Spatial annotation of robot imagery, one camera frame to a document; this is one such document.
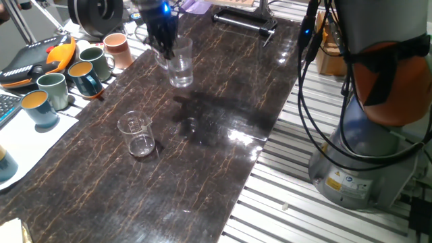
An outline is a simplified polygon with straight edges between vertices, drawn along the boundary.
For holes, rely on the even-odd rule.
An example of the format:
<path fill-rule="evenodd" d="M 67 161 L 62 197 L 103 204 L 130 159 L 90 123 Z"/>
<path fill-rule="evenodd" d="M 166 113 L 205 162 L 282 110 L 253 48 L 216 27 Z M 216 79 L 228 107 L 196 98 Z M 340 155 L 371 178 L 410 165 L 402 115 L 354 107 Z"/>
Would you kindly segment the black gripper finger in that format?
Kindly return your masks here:
<path fill-rule="evenodd" d="M 148 44 L 151 46 L 151 49 L 162 54 L 165 59 L 174 58 L 173 53 L 173 42 L 174 39 L 171 35 L 163 33 L 161 36 L 153 36 L 149 35 Z"/>
<path fill-rule="evenodd" d="M 168 41 L 167 41 L 167 49 L 168 51 L 172 51 L 177 41 L 177 32 L 168 32 Z"/>

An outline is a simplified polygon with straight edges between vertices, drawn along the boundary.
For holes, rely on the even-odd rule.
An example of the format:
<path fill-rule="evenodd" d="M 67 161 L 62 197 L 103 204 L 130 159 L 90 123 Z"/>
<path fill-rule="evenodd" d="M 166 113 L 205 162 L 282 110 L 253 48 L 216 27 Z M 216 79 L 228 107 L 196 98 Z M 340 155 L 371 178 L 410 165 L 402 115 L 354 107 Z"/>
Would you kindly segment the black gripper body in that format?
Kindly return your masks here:
<path fill-rule="evenodd" d="M 148 37 L 174 38 L 178 30 L 178 17 L 172 14 L 166 0 L 138 0 L 137 8 L 146 24 Z"/>

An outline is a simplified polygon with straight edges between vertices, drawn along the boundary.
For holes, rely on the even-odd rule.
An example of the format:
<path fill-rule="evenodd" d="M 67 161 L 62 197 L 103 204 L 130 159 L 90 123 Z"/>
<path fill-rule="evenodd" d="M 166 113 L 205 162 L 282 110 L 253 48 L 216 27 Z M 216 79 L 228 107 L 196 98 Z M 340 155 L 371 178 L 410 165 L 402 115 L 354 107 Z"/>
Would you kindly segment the bare operator hand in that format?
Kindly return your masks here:
<path fill-rule="evenodd" d="M 0 24 L 7 22 L 10 19 L 9 12 L 5 8 L 4 4 L 0 4 Z"/>

